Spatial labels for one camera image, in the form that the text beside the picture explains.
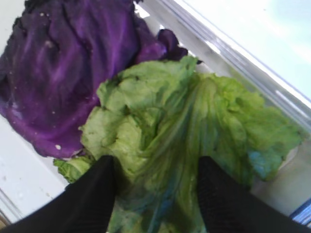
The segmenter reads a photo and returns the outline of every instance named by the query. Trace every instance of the green leafy vegetable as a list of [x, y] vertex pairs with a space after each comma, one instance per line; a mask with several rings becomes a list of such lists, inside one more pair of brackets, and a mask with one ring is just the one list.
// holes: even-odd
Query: green leafy vegetable
[[[190, 56], [142, 63], [98, 89], [101, 106], [81, 128], [82, 144], [96, 160], [116, 158], [120, 192], [110, 233], [204, 233], [196, 197], [200, 156], [212, 156], [250, 187], [255, 175], [271, 179], [305, 137], [258, 93], [196, 73], [196, 63]], [[76, 160], [86, 167], [84, 157]], [[67, 171], [65, 164], [61, 173], [76, 179], [78, 168]]]
[[69, 183], [77, 181], [96, 162], [91, 156], [81, 156], [69, 161], [54, 160], [54, 166], [58, 167], [58, 173], [64, 176]]

